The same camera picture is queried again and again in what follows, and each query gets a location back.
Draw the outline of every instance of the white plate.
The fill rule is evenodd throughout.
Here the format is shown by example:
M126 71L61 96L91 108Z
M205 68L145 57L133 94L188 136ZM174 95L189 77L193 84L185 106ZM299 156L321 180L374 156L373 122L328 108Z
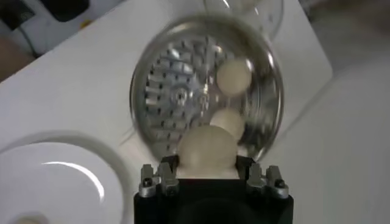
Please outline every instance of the white plate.
M37 143L0 154L0 223L121 223L123 194L111 167L64 143Z

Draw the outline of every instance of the white dough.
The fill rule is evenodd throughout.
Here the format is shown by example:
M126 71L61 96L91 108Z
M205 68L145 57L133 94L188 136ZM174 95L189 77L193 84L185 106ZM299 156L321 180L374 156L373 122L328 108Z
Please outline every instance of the white dough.
M252 74L246 59L234 59L225 62L217 72L217 85L223 94L237 96L248 89Z
M232 108L224 108L215 112L210 125L223 128L233 136L236 142L241 139L245 129L245 122L239 112Z
M224 173L236 173L232 169L235 167L237 149L233 137L220 127L191 129L177 147L180 160L177 176L217 178Z

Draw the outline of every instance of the transparent bowl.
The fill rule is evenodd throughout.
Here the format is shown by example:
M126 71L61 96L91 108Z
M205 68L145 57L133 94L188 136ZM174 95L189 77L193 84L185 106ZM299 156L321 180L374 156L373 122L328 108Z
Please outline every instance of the transparent bowl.
M237 17L272 40L282 23L283 0L204 0L208 13Z

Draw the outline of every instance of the white table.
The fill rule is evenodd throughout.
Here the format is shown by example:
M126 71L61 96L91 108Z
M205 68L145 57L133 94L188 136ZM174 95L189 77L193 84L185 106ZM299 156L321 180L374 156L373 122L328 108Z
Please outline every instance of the white table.
M136 186L142 163L155 161L138 135L129 139L134 67L157 32L198 11L200 2L124 2L2 82L0 150L62 136L98 140L129 165ZM332 69L297 0L285 1L273 45L285 85L284 131L331 79Z

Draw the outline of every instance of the screw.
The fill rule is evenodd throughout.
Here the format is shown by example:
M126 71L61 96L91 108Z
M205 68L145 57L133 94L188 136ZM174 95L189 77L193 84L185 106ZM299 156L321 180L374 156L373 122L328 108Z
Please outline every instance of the screw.
M286 183L282 179L275 180L275 187L277 188L284 188L286 186Z
M144 186L144 187L150 187L150 186L152 186L153 185L153 180L151 179L151 178L145 178L144 180L143 180L143 182L142 182L142 185Z

